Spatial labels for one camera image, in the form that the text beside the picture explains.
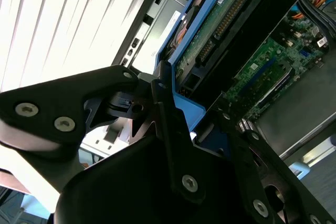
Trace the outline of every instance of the mounting hole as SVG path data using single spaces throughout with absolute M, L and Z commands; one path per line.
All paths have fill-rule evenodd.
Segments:
M 218 153 L 219 155 L 221 155 L 221 156 L 224 156 L 224 150 L 223 150 L 223 148 L 219 148 L 219 149 L 217 150 L 217 153 Z
M 127 78 L 132 78 L 132 75 L 130 73 L 124 72 L 124 76 Z
M 143 110 L 143 106 L 141 104 L 136 104 L 132 108 L 133 113 L 139 113 Z
M 259 140 L 259 136 L 257 133 L 252 132 L 251 135 L 255 140 Z
M 223 117 L 226 119 L 226 120 L 230 120 L 230 116 L 226 113 L 223 113 Z
M 321 224 L 320 220 L 315 215 L 310 215 L 310 221 L 313 224 Z
M 285 201 L 284 197 L 274 185 L 269 185 L 265 187 L 265 194 L 267 196 L 271 208 L 275 212 L 280 212 L 283 210 Z

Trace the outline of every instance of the circuit board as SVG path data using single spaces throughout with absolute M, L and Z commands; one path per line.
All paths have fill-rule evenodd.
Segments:
M 211 41 L 209 39 L 214 34 L 216 36 L 218 29 L 223 23 L 223 18 L 229 13 L 232 9 L 232 4 L 236 0 L 218 0 L 205 21 L 203 22 L 201 28 L 191 41 L 190 45 L 183 53 L 179 62 L 175 66 L 175 73 L 176 78 L 178 79 L 179 76 L 184 72 L 184 68 L 193 60 L 195 59 L 200 52 L 207 52 L 211 50 Z M 241 5 L 238 5 L 235 11 L 239 11 L 239 8 L 243 4 L 243 0 L 238 2 Z
M 308 19 L 290 16 L 242 67 L 224 95 L 247 119 L 257 119 L 307 70 L 323 66 L 327 44 L 318 28 Z

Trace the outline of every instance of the black cable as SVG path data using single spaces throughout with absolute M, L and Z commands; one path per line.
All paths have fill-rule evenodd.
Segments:
M 96 161 L 95 161 L 95 159 L 94 159 L 94 158 L 95 158 L 95 157 L 94 157 L 95 155 L 94 155 L 93 153 L 91 153 L 91 156 L 92 156 L 92 163 L 93 163 L 93 164 L 96 163 Z
M 283 216 L 284 216 L 283 218 L 285 219 L 285 224 L 289 224 L 288 216 L 287 216 L 286 210 L 283 209 L 282 212 L 283 212 Z
M 299 0 L 307 10 L 321 21 L 328 29 L 336 33 L 336 22 L 321 10 L 317 9 L 309 0 Z
M 305 15 L 309 20 L 311 20 L 319 27 L 321 33 L 326 37 L 328 41 L 329 49 L 332 50 L 336 48 L 335 39 L 330 34 L 329 30 L 322 23 L 320 23 L 319 20 L 315 19 L 310 13 L 306 12 L 306 8 L 303 7 L 300 2 L 297 3 L 297 6 L 303 15 Z

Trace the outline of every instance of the metal panel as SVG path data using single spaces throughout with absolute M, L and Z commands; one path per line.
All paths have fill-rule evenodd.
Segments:
M 322 68 L 315 67 L 307 72 L 260 117 L 258 126 L 278 155 L 288 152 L 292 146 L 297 148 L 306 143 L 334 121 L 335 79 L 336 58 L 334 52 L 330 52 Z M 335 132 L 334 128 L 320 143 Z
M 89 132 L 81 143 L 80 147 L 101 157 L 108 157 L 129 145 L 130 122 L 126 120 L 124 125 L 119 125 L 120 133 L 112 142 L 107 139 L 108 126 L 99 127 Z
M 141 72 L 153 73 L 157 51 L 166 40 L 186 3 L 186 0 L 166 0 L 134 60 L 135 68 Z
M 336 219 L 336 152 L 314 165 L 302 183 Z
M 143 4 L 140 7 L 137 16 L 134 18 L 134 21 L 133 21 L 128 33 L 125 36 L 124 41 L 122 42 L 122 45 L 120 46 L 117 54 L 115 55 L 115 58 L 112 62 L 112 65 L 116 65 L 116 64 L 120 64 L 120 63 L 124 62 L 124 60 L 122 60 L 122 58 L 126 54 L 127 49 L 129 48 L 129 45 L 132 44 L 132 41 L 135 38 L 135 36 L 138 36 L 137 35 L 138 31 L 140 29 L 143 29 L 143 25 L 147 25 L 143 22 L 143 19 L 146 16 L 147 11 L 153 5 L 153 2 L 154 2 L 154 0 L 144 0 L 143 1 Z
M 153 27 L 156 26 L 157 20 L 162 19 L 161 16 L 167 16 L 167 15 L 172 16 L 172 14 L 174 13 L 174 11 L 175 11 L 174 9 L 167 9 L 166 8 L 167 2 L 170 2 L 170 1 L 171 0 L 160 0 L 159 3 L 157 3 L 156 0 L 152 1 L 152 4 L 151 4 L 150 8 L 147 10 L 146 15 L 153 18 L 153 22 L 147 24 L 142 20 L 142 24 L 139 26 L 139 29 L 136 31 L 136 33 L 134 33 L 134 35 L 131 39 L 131 41 L 133 41 L 136 38 L 140 42 L 138 43 L 138 45 L 136 47 L 132 47 L 131 46 L 131 41 L 129 41 L 127 47 L 124 50 L 123 55 L 119 55 L 119 53 L 121 53 L 121 51 L 118 51 L 118 55 L 114 59 L 114 62 L 116 62 L 115 60 L 117 60 L 117 58 L 120 57 L 120 59 L 122 59 L 122 60 L 120 60 L 120 62 L 122 62 L 123 66 L 128 67 L 129 65 L 131 65 L 133 63 L 135 57 L 138 57 L 138 55 L 141 54 L 143 44 L 148 44 L 148 42 L 146 42 L 145 40 L 147 40 L 148 33 L 151 33 Z M 186 2 L 185 0 L 181 0 L 181 3 L 179 5 L 184 6 L 185 2 Z M 159 47 L 162 43 L 163 43 L 163 41 L 156 40 L 156 44 L 151 45 L 153 48 L 151 48 L 152 50 L 151 50 L 150 53 L 152 53 L 154 50 L 157 50 L 157 47 Z M 153 70 L 154 70 L 154 63 L 153 63 L 154 61 L 153 60 L 152 60 L 152 62 L 150 60 L 148 61 L 147 57 L 148 57 L 148 55 L 140 56 L 140 58 L 138 58 L 138 61 L 140 60 L 141 62 L 144 62 L 145 66 L 146 66 L 146 64 L 149 65 L 148 68 L 145 68 L 146 71 L 143 71 L 141 68 L 139 68 L 139 66 L 134 66 L 134 67 L 137 68 L 138 70 L 142 71 L 142 72 L 152 73 Z
M 111 65 L 144 0 L 1 0 L 1 91 Z
M 320 143 L 318 146 L 316 146 L 314 149 L 312 149 L 310 152 L 308 152 L 305 156 L 303 156 L 302 161 L 305 164 L 308 164 L 309 167 L 312 167 L 313 165 L 333 153 L 335 149 L 336 146 L 334 146 L 331 143 L 330 138 L 328 138 Z

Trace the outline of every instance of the motherboard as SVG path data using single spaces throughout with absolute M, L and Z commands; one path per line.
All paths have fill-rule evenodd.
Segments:
M 234 77 L 224 98 L 239 116 L 257 119 L 306 71 L 321 68 L 327 51 L 318 27 L 289 13 Z

